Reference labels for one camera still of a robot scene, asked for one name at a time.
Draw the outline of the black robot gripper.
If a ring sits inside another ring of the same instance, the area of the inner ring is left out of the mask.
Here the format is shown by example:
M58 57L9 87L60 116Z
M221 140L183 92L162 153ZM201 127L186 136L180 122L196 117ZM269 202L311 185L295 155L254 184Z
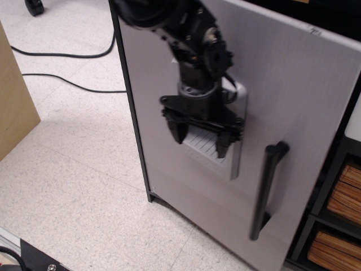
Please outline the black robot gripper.
M163 116L178 144L182 144L190 126L217 134L218 158L225 158L232 141L239 141L243 135L244 120L227 106L239 97L237 86L223 87L217 83L202 94L183 83L178 84L177 95L160 98Z

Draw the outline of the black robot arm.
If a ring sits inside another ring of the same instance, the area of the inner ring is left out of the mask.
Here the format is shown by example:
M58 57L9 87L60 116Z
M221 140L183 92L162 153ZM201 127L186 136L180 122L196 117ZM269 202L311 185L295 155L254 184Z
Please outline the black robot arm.
M227 50L215 17L201 1L113 1L116 14L127 25L148 30L167 42L179 65L177 95L164 95L162 114L173 138L182 143L191 126L216 134L218 158L241 140L244 120L227 108L237 92L227 73L233 53Z

